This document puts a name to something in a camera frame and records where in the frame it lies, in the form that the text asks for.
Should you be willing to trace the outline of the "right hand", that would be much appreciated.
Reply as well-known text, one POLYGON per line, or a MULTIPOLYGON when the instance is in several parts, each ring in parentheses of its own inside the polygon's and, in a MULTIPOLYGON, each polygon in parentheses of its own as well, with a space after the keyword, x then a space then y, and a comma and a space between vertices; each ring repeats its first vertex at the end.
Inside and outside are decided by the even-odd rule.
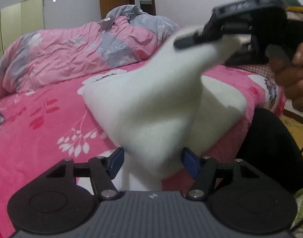
POLYGON ((291 61, 270 54, 269 66, 276 84, 284 88, 285 96, 291 100, 293 108, 303 112, 303 42, 299 44, 291 61))

